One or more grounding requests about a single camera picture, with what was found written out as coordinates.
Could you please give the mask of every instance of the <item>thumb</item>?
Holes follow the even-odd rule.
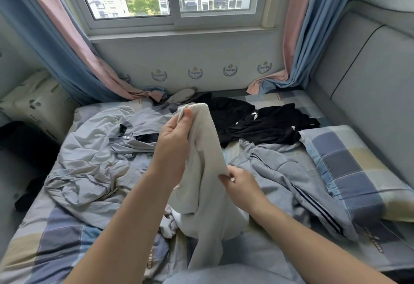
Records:
[[[191,124],[193,123],[193,112],[189,108],[184,109],[184,114],[181,120],[178,122],[174,132],[187,138],[190,131]]]
[[[229,187],[229,185],[232,184],[230,177],[226,175],[219,175],[219,180],[221,181],[226,190]]]

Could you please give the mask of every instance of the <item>pillow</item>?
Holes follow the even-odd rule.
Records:
[[[414,222],[414,190],[378,160],[349,126],[300,131],[329,194],[360,226]]]

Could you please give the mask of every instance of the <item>windowsill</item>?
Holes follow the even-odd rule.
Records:
[[[158,36],[180,36],[192,34],[214,34],[214,33],[234,33],[234,32],[265,32],[273,31],[277,28],[263,28],[263,27],[234,27],[222,29],[196,29],[196,30],[172,30],[172,31],[157,31],[157,32],[139,32],[139,33],[124,33],[113,35],[92,35],[89,39],[92,43],[100,43],[107,40],[116,39],[133,39],[141,37],[158,37]]]

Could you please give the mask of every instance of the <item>hand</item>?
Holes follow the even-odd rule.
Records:
[[[236,207],[252,214],[258,207],[269,203],[252,173],[235,166],[228,165],[227,168],[230,177],[219,175],[219,179]]]
[[[193,123],[193,112],[184,109],[179,123],[178,114],[174,115],[161,129],[154,157],[148,171],[163,176],[168,187],[173,189],[183,177],[185,160],[188,156],[188,132]]]

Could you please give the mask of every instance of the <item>forearm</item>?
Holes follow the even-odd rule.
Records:
[[[394,283],[267,201],[258,204],[251,215],[307,283]]]
[[[65,283],[140,282],[172,188],[149,169]]]

